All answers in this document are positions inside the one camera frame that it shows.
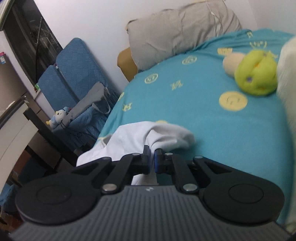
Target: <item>gray pillow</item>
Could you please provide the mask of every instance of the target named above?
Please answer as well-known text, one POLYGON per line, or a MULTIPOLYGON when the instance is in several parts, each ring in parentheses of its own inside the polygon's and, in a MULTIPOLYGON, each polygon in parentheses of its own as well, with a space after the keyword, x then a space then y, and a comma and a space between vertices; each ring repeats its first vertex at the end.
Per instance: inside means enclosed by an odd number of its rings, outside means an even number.
POLYGON ((204 41, 241 29, 234 12, 223 0, 209 0, 165 9, 128 23, 132 58, 138 70, 147 70, 204 41))

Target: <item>beige plush toy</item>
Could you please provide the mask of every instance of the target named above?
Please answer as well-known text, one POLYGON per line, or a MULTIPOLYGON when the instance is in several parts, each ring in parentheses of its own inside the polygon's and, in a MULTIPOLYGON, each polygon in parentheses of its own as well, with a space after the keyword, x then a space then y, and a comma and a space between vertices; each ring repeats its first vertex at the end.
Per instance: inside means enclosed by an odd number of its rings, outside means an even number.
POLYGON ((234 78, 234 73, 239 64, 246 55, 244 53, 232 53, 227 55, 223 60, 223 68, 229 76, 234 78))

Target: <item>white wall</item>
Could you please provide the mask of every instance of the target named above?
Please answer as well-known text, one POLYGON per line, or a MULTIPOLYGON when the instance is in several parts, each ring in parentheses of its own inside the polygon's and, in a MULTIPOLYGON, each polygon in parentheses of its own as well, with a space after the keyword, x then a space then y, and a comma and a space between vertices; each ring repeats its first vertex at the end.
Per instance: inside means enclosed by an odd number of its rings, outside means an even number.
POLYGON ((249 0, 259 28, 296 34, 295 0, 249 0))
POLYGON ((242 28, 248 28, 251 30, 258 29, 257 22, 248 0, 225 0, 225 4, 235 12, 242 28))
MULTIPOLYGON (((74 37, 86 42, 101 68, 122 91, 128 84, 117 67, 117 56, 129 46, 125 31, 129 20, 193 0, 35 0, 41 14, 62 47, 74 37)), ((257 25, 248 0, 226 0, 245 28, 257 25)))
POLYGON ((54 110, 52 109, 52 107, 50 106, 47 99, 42 93, 36 95, 34 86, 31 84, 30 80, 28 79, 28 77, 22 70, 20 64, 18 63, 3 31, 0 32, 0 52, 6 53, 16 73, 20 77, 21 81, 24 83, 29 93, 35 99, 36 103, 40 106, 40 108, 45 112, 47 116, 52 117, 54 115, 54 110))

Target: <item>turquoise blanket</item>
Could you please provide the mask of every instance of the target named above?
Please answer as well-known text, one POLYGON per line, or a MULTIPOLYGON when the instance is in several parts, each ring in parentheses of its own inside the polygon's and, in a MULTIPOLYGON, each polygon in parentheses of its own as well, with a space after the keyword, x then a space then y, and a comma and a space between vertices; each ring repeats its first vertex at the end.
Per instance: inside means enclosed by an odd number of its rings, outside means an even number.
POLYGON ((293 179, 292 141, 285 110, 275 93, 242 93, 226 75, 222 61, 233 52, 264 49, 279 60, 291 34, 262 29, 241 30, 209 40, 137 74, 125 88, 100 137, 139 121, 166 121, 192 131, 197 144, 179 151, 186 159, 203 155, 268 179, 284 192, 289 209, 293 179))

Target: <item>white towel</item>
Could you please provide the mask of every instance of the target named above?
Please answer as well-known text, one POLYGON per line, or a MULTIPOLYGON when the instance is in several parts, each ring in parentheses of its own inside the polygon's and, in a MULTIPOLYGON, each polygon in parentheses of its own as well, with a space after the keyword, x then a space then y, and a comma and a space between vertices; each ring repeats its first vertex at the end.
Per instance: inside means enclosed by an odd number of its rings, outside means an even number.
MULTIPOLYGON (((168 152, 173 149, 188 149, 195 144, 193 134, 187 129, 166 123, 150 121, 122 125, 108 135, 91 150, 79 156, 77 166, 108 156, 113 161, 120 160, 124 155, 142 153, 144 145, 148 145, 153 158, 156 149, 168 152)), ((157 185, 154 167, 149 175, 134 176, 132 185, 157 185)))
MULTIPOLYGON (((277 67, 278 96, 285 105, 287 119, 293 136, 294 160, 296 160, 296 37, 288 41, 281 49, 277 67)), ((287 223, 296 222, 296 165, 294 165, 294 183, 287 223)))

